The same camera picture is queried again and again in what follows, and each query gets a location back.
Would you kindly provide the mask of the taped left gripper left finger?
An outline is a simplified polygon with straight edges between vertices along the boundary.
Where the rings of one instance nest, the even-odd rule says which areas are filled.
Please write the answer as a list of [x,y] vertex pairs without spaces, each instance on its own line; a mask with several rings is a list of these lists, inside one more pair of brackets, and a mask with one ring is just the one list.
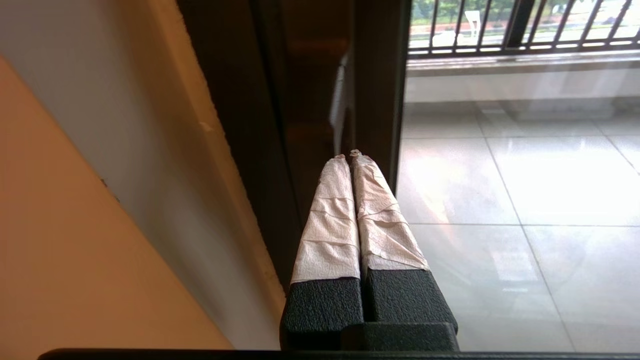
[[324,165],[302,231],[279,324],[284,351],[341,349],[342,332],[364,323],[361,248],[351,171]]

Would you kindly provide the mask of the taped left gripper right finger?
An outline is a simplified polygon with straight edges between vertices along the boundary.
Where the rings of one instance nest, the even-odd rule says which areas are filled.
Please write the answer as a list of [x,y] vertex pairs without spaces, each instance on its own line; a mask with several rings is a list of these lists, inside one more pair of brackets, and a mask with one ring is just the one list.
[[373,322],[458,322],[377,163],[352,150],[365,317]]

